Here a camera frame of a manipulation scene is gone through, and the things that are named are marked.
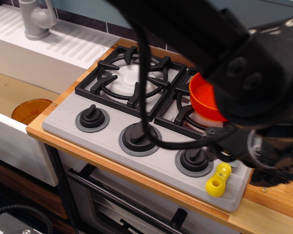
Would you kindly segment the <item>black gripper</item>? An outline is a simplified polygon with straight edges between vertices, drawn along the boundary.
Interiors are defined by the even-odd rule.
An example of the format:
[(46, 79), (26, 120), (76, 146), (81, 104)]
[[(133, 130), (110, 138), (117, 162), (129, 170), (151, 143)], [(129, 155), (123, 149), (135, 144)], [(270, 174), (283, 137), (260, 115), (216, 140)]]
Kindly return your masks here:
[(241, 161), (254, 170), (252, 182), (293, 182), (293, 141), (265, 138), (233, 125), (209, 127), (206, 138), (209, 161)]

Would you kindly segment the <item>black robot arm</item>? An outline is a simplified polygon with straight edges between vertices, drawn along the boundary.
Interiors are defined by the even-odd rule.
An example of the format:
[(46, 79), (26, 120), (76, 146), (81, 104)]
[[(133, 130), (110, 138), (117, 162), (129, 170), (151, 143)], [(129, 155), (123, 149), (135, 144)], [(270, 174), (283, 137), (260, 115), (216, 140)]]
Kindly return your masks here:
[[(253, 168), (251, 183), (293, 182), (293, 18), (248, 30), (227, 9), (206, 0), (113, 0), (137, 35), (140, 105), (145, 136), (169, 150), (206, 146), (209, 159)], [(195, 64), (214, 86), (225, 128), (209, 128), (198, 141), (164, 142), (149, 132), (145, 88), (150, 70), (149, 30)]]

